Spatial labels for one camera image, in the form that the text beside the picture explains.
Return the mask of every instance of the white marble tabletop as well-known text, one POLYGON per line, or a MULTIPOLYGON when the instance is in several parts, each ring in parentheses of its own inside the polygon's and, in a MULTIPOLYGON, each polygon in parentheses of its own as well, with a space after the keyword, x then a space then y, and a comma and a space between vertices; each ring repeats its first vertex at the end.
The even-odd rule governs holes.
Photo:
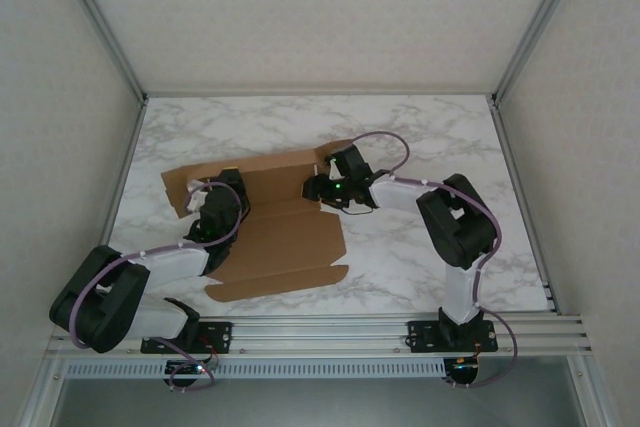
MULTIPOLYGON (((481 302, 495 310, 545 310, 547 301, 487 103, 482 96, 314 96, 152 99, 118 211, 111 245, 124 253, 175 243, 192 217, 178 219, 160 173, 186 164, 315 147, 371 130, 391 130, 411 145, 399 175, 440 181, 466 175, 504 232, 487 265, 481 302)), ((374 170, 403 155, 393 138, 358 142, 374 170)), ((152 292, 201 315, 377 314, 435 312, 444 264, 422 219, 388 210, 340 214, 349 264, 336 285, 220 303, 207 277, 152 292)))

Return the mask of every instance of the white ceiling panel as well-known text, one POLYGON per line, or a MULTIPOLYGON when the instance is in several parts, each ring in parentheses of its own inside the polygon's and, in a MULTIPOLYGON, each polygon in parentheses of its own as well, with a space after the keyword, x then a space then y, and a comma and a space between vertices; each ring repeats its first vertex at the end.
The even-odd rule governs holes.
POLYGON ((152 93, 486 92, 540 0, 98 0, 152 93))

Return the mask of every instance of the cardboard box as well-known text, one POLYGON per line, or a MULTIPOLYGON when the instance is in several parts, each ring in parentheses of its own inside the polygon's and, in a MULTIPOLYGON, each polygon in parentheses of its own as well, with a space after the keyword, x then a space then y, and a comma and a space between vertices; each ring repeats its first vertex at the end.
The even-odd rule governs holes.
POLYGON ((206 287, 214 300, 229 302, 263 295, 331 285, 349 266, 331 265, 346 253, 337 214, 322 212, 320 202, 301 197, 302 184, 328 173, 324 158, 347 145, 340 140, 316 149, 188 165, 162 174, 169 202, 178 217, 187 184, 217 176, 227 167, 240 170, 251 202, 231 254, 210 277, 221 284, 206 287))

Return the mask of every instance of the cardboard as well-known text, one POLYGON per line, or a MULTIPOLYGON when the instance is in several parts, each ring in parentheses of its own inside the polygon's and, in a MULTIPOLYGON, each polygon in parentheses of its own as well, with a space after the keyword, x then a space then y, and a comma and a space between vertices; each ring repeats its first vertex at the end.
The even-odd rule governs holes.
POLYGON ((328 173, 324 158, 350 140, 316 149, 188 165, 162 174, 167 197, 178 217, 191 180, 217 176, 228 167, 242 174, 251 213, 240 225, 231 254, 210 277, 221 284, 205 291, 229 302, 331 285, 347 274, 347 265, 331 265, 346 253, 337 214, 322 212, 319 202, 301 197, 302 184, 328 173))

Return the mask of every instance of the white wall panel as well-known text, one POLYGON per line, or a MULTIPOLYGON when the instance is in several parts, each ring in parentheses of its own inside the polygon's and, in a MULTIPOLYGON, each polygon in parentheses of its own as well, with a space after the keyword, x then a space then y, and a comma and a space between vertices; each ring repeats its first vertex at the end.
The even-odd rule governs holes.
POLYGON ((562 0, 502 111, 552 280, 640 425, 640 0, 562 0))
POLYGON ((152 93, 489 92, 540 0, 98 0, 152 93))
POLYGON ((98 240, 136 107, 75 0, 0 0, 0 425, 98 240))

